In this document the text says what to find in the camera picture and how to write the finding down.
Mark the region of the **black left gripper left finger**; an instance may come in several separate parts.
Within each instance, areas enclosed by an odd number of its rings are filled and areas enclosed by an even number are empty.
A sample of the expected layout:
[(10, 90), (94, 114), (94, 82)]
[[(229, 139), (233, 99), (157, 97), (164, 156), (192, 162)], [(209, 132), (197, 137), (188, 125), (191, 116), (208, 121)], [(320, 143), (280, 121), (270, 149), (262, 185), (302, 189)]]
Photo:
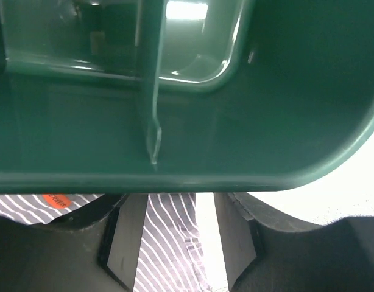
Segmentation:
[(0, 291), (132, 291), (146, 206), (104, 195), (47, 225), (0, 217)]

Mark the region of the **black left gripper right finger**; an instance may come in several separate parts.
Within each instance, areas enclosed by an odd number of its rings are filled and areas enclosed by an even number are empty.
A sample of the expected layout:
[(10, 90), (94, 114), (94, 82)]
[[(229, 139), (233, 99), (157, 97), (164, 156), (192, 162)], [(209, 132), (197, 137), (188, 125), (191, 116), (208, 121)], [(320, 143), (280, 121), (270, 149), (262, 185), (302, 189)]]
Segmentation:
[(326, 226), (248, 193), (215, 193), (230, 291), (374, 291), (374, 217)]

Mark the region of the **grey striped underwear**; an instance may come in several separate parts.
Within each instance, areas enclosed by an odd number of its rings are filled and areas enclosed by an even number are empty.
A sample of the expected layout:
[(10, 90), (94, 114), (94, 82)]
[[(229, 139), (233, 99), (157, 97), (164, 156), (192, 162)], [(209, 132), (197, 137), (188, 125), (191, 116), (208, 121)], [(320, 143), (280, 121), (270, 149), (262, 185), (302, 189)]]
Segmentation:
[[(0, 195), (0, 217), (47, 225), (100, 194)], [(210, 291), (193, 193), (148, 194), (132, 291)]]

